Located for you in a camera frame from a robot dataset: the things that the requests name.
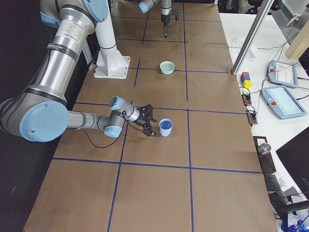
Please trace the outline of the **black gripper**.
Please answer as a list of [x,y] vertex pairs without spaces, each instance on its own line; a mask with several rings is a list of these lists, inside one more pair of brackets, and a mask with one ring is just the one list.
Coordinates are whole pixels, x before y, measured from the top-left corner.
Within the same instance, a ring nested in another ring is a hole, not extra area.
[[169,22],[171,21],[172,18],[175,18],[176,21],[179,20],[179,12],[177,12],[176,10],[168,10],[168,9],[164,9],[161,12],[161,21],[164,24],[164,38],[168,37],[168,26],[169,26]]
[[138,107],[139,112],[138,118],[135,123],[139,126],[143,126],[143,133],[150,137],[155,135],[155,131],[152,129],[151,121],[156,123],[157,120],[153,117],[153,106],[148,104],[146,106]]

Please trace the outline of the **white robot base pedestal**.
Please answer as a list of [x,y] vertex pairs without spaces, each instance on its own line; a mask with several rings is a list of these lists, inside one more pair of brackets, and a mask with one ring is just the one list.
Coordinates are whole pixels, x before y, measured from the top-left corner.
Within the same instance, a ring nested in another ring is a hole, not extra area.
[[96,36],[99,54],[94,76],[96,78],[126,79],[130,63],[129,56],[123,56],[117,49],[109,6],[104,7],[107,17],[97,23]]

